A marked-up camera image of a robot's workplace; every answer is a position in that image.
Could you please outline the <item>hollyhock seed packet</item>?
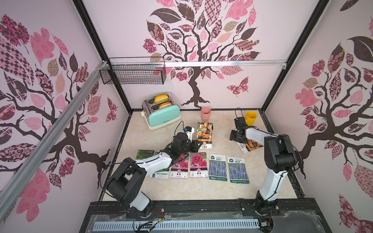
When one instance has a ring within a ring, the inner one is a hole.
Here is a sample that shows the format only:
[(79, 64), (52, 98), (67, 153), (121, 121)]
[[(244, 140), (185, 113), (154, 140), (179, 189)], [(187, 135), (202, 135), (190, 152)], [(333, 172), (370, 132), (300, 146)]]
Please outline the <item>hollyhock seed packet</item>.
[(188, 169), (188, 157), (187, 155), (182, 155), (179, 161), (176, 164), (172, 165), (170, 170), (170, 178), (187, 179)]
[(208, 177), (207, 154), (205, 152), (190, 153), (190, 177)]

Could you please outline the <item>marigold seed packet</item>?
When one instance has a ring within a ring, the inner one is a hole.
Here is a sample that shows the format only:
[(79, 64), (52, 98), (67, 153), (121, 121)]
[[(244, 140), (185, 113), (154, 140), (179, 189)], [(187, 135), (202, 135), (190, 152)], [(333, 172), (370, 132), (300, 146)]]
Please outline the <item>marigold seed packet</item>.
[(213, 123), (198, 122), (197, 141), (201, 144), (201, 150), (212, 149)]
[(251, 152), (253, 150), (263, 147), (263, 145), (261, 145), (260, 143), (254, 140), (249, 140), (249, 139), (247, 140), (246, 143), (237, 142), (237, 145), (243, 154), (246, 154), (248, 152)]

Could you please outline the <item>green gourd seed packet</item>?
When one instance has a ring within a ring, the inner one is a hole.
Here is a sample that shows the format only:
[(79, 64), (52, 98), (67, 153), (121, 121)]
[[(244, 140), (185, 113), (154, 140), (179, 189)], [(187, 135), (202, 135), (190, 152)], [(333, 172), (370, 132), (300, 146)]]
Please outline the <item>green gourd seed packet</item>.
[(152, 178), (168, 179), (170, 174), (170, 169), (162, 169), (151, 174)]

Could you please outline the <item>lavender seed packet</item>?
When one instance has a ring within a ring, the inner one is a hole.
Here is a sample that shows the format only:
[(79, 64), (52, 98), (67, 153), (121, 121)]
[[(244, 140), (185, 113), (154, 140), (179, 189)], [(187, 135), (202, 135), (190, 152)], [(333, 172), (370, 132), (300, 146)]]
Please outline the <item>lavender seed packet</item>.
[(209, 156), (209, 179), (227, 182), (226, 156), (211, 154)]
[(231, 183), (250, 183), (243, 158), (228, 157), (228, 170)]

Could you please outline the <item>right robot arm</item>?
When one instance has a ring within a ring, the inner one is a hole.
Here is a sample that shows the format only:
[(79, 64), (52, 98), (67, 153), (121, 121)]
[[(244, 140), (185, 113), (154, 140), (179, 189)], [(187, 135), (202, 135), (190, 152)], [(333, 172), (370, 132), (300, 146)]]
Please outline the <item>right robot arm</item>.
[(256, 211), (261, 213), (277, 206), (278, 191), (288, 173), (297, 163), (294, 146), (288, 135), (276, 135), (248, 126), (244, 117), (234, 119), (236, 130), (230, 140), (241, 144), (253, 140), (264, 147), (264, 162), (267, 173), (256, 195)]

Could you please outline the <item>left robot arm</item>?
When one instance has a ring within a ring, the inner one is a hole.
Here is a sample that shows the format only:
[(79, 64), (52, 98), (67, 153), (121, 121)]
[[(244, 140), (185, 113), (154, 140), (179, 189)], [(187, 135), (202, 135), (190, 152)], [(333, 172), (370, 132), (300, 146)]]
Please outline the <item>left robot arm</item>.
[(153, 201), (140, 191), (145, 178), (159, 170), (170, 168), (181, 161), (182, 156), (198, 152), (201, 146), (202, 143), (191, 140), (187, 133), (178, 133), (165, 149), (150, 158), (124, 159), (104, 188), (121, 206), (135, 208), (139, 216), (148, 217), (153, 209)]

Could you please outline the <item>yellow mug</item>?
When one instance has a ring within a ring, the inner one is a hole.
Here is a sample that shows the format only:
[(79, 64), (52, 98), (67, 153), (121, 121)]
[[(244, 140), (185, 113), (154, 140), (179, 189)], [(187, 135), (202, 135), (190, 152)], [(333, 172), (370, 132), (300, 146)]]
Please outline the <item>yellow mug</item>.
[(248, 126), (253, 126), (257, 119), (257, 113), (254, 111), (248, 111), (246, 112), (244, 119)]

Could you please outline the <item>pink cup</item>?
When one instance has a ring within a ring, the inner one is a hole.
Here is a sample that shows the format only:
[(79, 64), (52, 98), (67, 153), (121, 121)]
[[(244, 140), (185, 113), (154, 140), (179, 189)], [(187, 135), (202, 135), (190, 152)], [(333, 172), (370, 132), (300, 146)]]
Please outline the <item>pink cup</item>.
[(204, 107), (201, 109), (201, 119), (202, 122), (208, 122), (211, 115), (211, 109), (208, 107)]

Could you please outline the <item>mint green toaster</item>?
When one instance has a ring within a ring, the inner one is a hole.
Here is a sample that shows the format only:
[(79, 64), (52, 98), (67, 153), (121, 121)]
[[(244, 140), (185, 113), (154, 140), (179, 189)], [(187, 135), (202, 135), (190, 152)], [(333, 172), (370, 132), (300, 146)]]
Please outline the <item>mint green toaster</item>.
[[(169, 99), (166, 102), (171, 102), (173, 105), (159, 110), (159, 105), (162, 103), (154, 103), (154, 97), (161, 94), (167, 94)], [(146, 124), (150, 130), (159, 129), (182, 118), (180, 106), (173, 100), (170, 92), (160, 93), (155, 96), (147, 98), (142, 102), (141, 115), (145, 118)]]

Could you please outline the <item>toast slice front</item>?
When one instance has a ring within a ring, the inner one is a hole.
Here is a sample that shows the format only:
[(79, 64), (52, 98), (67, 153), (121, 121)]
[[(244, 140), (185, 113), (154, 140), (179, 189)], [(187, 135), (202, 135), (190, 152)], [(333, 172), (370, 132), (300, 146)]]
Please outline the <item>toast slice front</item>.
[(170, 106), (172, 106), (173, 104), (171, 103), (171, 102), (165, 102), (165, 103), (162, 103), (162, 104), (160, 104), (159, 105), (159, 110), (160, 109), (164, 109), (164, 108), (167, 108), (167, 107), (170, 107)]

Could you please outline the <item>toast slice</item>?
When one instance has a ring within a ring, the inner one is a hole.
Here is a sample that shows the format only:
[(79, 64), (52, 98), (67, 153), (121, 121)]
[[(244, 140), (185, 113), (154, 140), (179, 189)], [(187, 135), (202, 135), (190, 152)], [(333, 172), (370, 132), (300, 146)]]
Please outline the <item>toast slice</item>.
[(163, 103), (166, 102), (169, 99), (169, 96), (167, 94), (161, 94), (154, 97), (154, 103)]
[(160, 109), (164, 109), (164, 108), (167, 108), (167, 107), (170, 107), (170, 106), (172, 106), (173, 104), (171, 103), (171, 102), (165, 102), (165, 103), (162, 103), (162, 104), (160, 104), (159, 105), (159, 110)]

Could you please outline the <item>toast slice rear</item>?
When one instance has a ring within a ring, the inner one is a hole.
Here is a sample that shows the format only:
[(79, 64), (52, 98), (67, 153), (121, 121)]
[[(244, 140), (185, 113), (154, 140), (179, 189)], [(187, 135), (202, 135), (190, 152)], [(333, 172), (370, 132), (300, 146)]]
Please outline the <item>toast slice rear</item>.
[(167, 94), (161, 94), (154, 97), (154, 103), (163, 103), (166, 102), (169, 99), (169, 96)]

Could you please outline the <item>aluminium rail back wall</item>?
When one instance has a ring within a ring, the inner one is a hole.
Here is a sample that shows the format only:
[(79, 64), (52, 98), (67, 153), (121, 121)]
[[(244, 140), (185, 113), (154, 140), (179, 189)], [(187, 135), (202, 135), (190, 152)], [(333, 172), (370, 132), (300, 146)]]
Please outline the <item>aluminium rail back wall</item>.
[(188, 61), (188, 62), (112, 62), (113, 66), (135, 65), (135, 66), (153, 66), (153, 67), (224, 67), (224, 66), (287, 66), (286, 60), (252, 60), (252, 61)]

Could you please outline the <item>aluminium rail wall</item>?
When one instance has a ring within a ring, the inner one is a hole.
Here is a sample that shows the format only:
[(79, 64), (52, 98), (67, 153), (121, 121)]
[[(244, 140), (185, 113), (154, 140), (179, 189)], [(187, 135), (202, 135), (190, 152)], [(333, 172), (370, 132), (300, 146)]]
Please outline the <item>aluminium rail wall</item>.
[(49, 154), (52, 147), (60, 138), (64, 129), (83, 104), (91, 89), (101, 78), (100, 70), (108, 66), (107, 61), (101, 61), (100, 64), (90, 74), (88, 80), (77, 92), (72, 101), (68, 104), (63, 113), (59, 116), (51, 129), (47, 131), (31, 155), (26, 158), (19, 170), (13, 175), (1, 193), (1, 220), (4, 219), (12, 205), (16, 202), (25, 186), (40, 167), (45, 157)]
[(252, 60), (252, 61), (188, 61), (188, 62), (112, 62), (113, 66), (135, 65), (135, 66), (153, 66), (153, 67), (224, 67), (224, 66), (287, 66), (286, 60)]

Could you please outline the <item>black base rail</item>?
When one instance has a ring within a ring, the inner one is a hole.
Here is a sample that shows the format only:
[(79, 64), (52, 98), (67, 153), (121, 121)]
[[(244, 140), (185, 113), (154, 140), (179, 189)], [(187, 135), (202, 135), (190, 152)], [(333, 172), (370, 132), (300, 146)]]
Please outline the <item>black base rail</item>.
[(277, 206), (256, 211), (256, 200), (155, 201), (148, 217), (141, 217), (134, 208), (117, 202), (93, 202), (83, 220), (80, 232), (92, 232), (95, 222), (257, 219), (259, 229), (175, 230), (96, 233), (329, 233), (331, 232), (317, 202), (311, 198), (279, 199)]

